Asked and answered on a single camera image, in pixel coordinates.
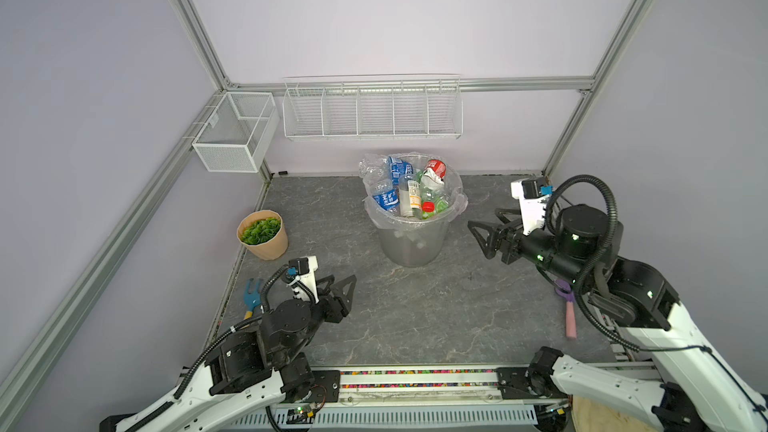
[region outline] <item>wire basket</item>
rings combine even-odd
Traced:
[[[283,125],[291,140],[458,138],[458,79],[288,86]]]
[[[268,92],[226,92],[192,147],[211,172],[258,172],[280,115]]]

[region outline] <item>plant pot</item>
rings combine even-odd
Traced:
[[[277,234],[275,234],[274,237],[264,242],[264,244],[259,245],[248,245],[240,240],[240,236],[243,235],[243,232],[245,232],[246,228],[251,226],[256,221],[270,217],[277,217],[280,219],[280,230],[277,231]],[[286,250],[288,249],[288,234],[286,234],[286,224],[280,214],[271,210],[259,210],[258,212],[254,212],[253,214],[245,217],[240,223],[240,226],[237,227],[237,240],[240,240],[241,244],[245,245],[245,247],[253,252],[255,256],[263,260],[275,260],[282,254],[285,254]]]

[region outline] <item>green plant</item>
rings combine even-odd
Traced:
[[[248,245],[264,244],[280,231],[280,219],[277,217],[262,218],[248,226],[240,236],[240,240]]]

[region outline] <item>transparent trash bin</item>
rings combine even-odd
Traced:
[[[424,169],[430,158],[445,159],[437,156],[427,156],[417,152],[408,154],[392,154],[410,162],[415,168]],[[379,229],[379,243],[384,254],[395,264],[404,267],[420,267],[429,264],[442,249],[443,239],[446,238],[448,224],[467,207],[467,197],[464,195],[462,179],[450,166],[446,166],[446,192],[450,195],[450,206],[436,216],[427,220],[394,216],[370,197],[369,183],[366,174],[372,168],[386,167],[387,156],[366,154],[360,162],[360,177],[369,192],[364,200],[366,212],[373,225]]]

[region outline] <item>gray marble tabletop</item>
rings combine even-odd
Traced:
[[[535,267],[486,260],[467,220],[495,222],[513,207],[514,176],[464,176],[466,211],[448,228],[442,251],[424,267],[404,268],[383,254],[353,177],[275,177],[264,208],[278,212],[289,247],[265,262],[246,252],[221,327],[242,320],[248,278],[266,279],[289,258],[316,255],[321,278],[357,275],[351,314],[323,324],[304,351],[312,365],[525,364],[541,346],[587,361],[613,361],[609,342],[577,310],[578,340],[565,338],[565,303]],[[278,282],[275,306],[290,296]]]

